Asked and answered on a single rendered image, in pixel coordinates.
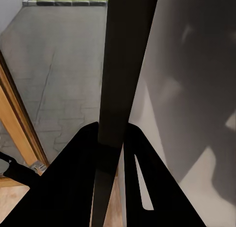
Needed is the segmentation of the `poster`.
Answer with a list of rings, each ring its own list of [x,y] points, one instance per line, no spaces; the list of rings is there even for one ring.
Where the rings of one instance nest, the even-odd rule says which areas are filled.
[[[103,227],[158,0],[108,0],[91,227]]]

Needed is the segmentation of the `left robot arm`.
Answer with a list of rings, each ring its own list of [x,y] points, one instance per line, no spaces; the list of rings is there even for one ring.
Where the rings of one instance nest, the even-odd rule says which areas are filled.
[[[47,169],[46,165],[40,160],[28,167],[20,165],[17,161],[10,157],[7,153],[0,151],[0,174],[13,179],[20,184],[29,186],[30,188],[41,177],[38,170],[42,173]]]

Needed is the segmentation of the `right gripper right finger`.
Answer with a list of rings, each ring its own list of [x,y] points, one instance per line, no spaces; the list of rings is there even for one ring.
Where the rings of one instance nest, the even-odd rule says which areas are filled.
[[[127,227],[206,227],[142,130],[129,122],[123,148]],[[154,210],[143,208],[135,155]]]

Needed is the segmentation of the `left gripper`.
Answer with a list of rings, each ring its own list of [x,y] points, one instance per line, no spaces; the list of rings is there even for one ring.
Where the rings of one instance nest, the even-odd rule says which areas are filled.
[[[20,184],[29,186],[30,188],[34,183],[41,177],[39,174],[36,174],[34,170],[26,166],[22,166],[22,170],[19,173],[18,177],[14,181],[19,182]]]

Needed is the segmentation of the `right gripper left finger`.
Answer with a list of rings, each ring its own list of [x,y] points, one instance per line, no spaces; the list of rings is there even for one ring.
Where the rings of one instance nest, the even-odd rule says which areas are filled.
[[[98,128],[79,130],[0,227],[89,227]]]

